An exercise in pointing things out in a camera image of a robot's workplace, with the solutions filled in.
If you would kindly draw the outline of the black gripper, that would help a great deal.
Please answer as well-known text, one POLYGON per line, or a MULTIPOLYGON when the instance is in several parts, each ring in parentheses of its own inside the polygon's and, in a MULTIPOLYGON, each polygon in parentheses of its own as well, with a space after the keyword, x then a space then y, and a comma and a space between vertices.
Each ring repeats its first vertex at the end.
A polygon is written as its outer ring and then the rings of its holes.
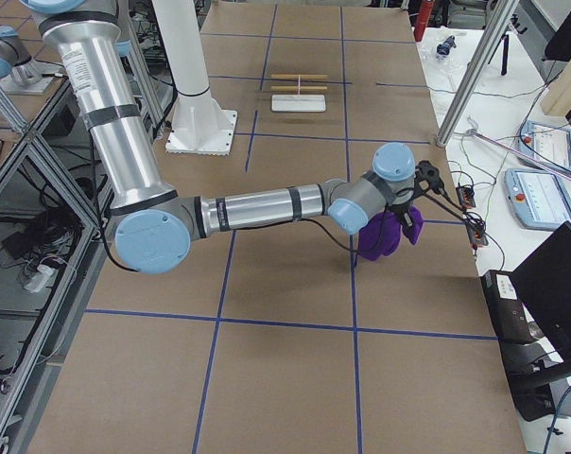
POLYGON ((389 210, 403 226, 413 226, 415 224, 410 214, 410 209, 415 198, 416 190, 414 187, 406 187, 395 193, 395 199, 393 204, 389 207, 389 210))

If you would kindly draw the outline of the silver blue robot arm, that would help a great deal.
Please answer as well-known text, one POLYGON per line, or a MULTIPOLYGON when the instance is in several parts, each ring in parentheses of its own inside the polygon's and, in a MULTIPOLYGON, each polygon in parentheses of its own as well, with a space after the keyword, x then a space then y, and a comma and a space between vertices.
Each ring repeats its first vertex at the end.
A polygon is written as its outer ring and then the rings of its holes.
POLYGON ((117 43, 125 14, 118 1, 31 1, 45 44, 56 49, 83 123, 112 184, 119 223, 115 248, 132 270, 170 271, 191 244, 217 232, 252 230, 327 216, 357 236, 359 253, 393 253, 402 237, 419 239, 423 218, 413 206, 420 172, 411 149, 381 146, 357 181, 269 190, 224 198, 183 198, 165 182, 136 105, 117 43))
POLYGON ((13 95, 42 95, 65 74, 58 63, 35 60, 16 30, 0 26, 0 87, 13 95))

